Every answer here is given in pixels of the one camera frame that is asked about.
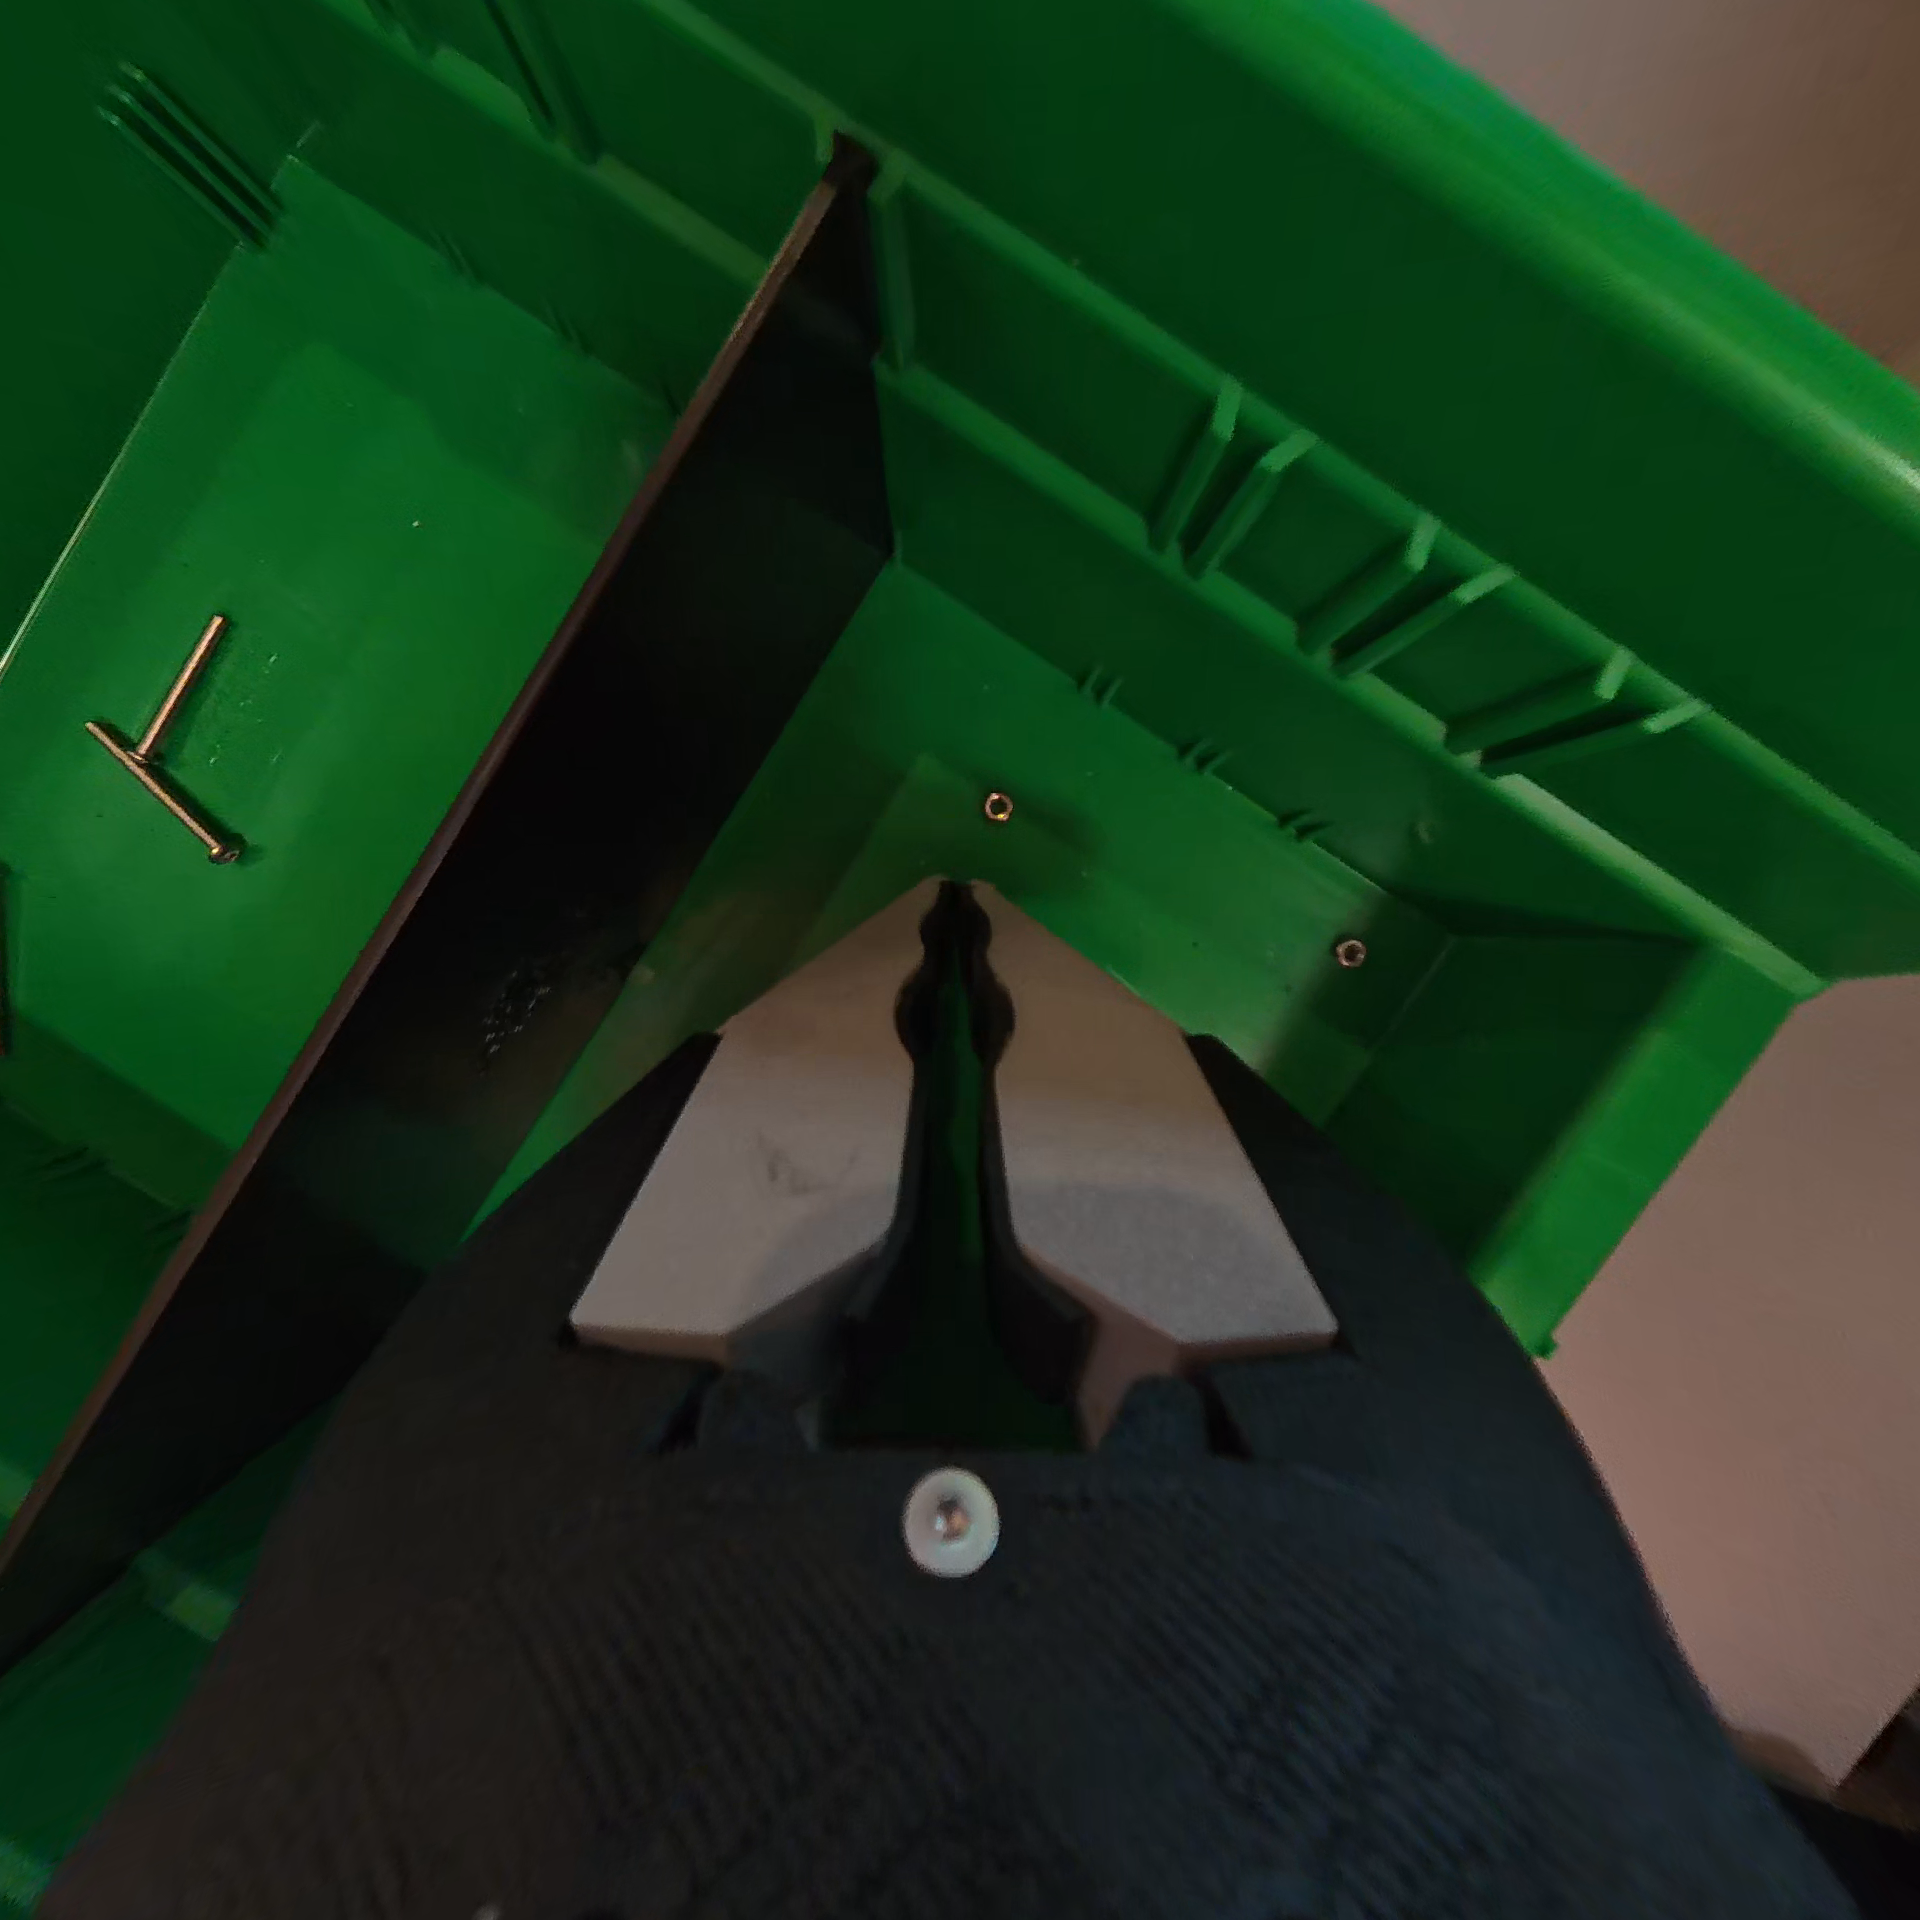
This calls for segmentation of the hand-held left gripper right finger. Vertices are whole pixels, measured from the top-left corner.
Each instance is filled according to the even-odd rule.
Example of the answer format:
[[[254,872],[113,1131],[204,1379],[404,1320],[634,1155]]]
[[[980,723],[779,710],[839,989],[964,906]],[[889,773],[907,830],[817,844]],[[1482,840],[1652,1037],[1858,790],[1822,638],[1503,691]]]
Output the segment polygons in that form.
[[[1186,1032],[987,883],[972,898],[1013,1016],[991,1066],[1006,1216],[1089,1316],[1086,1440],[1138,1380],[1330,1350],[1338,1316]]]

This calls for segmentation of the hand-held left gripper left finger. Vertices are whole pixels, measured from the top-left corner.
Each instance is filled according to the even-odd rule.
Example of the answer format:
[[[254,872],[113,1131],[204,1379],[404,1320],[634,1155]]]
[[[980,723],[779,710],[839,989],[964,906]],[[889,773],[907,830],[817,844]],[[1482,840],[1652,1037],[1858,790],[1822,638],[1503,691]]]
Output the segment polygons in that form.
[[[570,1312],[597,1350],[694,1360],[818,1400],[897,1226],[917,1067],[898,1006],[939,880],[727,1019]]]

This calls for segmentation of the green plastic bin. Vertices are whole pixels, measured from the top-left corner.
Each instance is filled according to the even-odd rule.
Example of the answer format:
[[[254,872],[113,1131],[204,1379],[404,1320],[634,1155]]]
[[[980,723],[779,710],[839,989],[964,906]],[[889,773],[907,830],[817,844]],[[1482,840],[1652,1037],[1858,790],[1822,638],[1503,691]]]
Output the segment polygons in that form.
[[[921,880],[1010,1013],[987,883],[1548,1356],[1915,974],[1915,395],[1379,7],[4,5],[4,1536],[834,133],[897,551],[458,1246]],[[228,866],[85,732],[215,613]],[[4,1668],[4,1915],[340,1395]]]

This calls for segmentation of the grey desk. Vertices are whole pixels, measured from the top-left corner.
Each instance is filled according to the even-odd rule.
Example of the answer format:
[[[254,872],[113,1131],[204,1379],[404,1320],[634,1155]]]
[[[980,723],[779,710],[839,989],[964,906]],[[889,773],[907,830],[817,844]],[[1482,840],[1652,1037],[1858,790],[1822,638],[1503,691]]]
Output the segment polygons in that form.
[[[1915,2],[1388,11],[1915,384]],[[1745,1752],[1866,1792],[1915,1693],[1915,976],[1793,1013],[1543,1379]]]

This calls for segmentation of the black bin divider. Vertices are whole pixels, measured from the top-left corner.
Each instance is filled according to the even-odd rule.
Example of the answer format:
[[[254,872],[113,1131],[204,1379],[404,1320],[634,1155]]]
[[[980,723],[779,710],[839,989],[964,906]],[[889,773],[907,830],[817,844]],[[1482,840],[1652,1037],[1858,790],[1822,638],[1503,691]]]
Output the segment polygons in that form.
[[[4,1536],[12,1671],[331,1400],[458,1246],[897,551],[849,133]]]

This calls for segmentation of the steel screw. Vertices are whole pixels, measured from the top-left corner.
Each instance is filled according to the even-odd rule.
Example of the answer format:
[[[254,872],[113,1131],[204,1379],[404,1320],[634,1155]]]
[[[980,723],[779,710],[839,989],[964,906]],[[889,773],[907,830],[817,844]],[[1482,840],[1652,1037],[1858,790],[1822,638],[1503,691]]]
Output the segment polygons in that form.
[[[163,757],[164,743],[177,732],[178,723],[183,720],[185,708],[193,704],[194,695],[199,693],[205,672],[210,669],[215,656],[219,654],[225,638],[228,632],[228,615],[215,613],[207,624],[204,626],[201,635],[196,638],[193,652],[178,667],[171,686],[159,698],[155,714],[150,715],[149,725],[134,740],[132,757],[140,762],[158,762]]]
[[[159,740],[164,732],[153,726],[142,738],[125,736],[118,726],[86,720],[85,732],[129,773],[149,798],[153,798],[180,827],[185,827],[215,866],[228,866],[242,856],[247,840],[219,826],[205,808],[159,765]]]

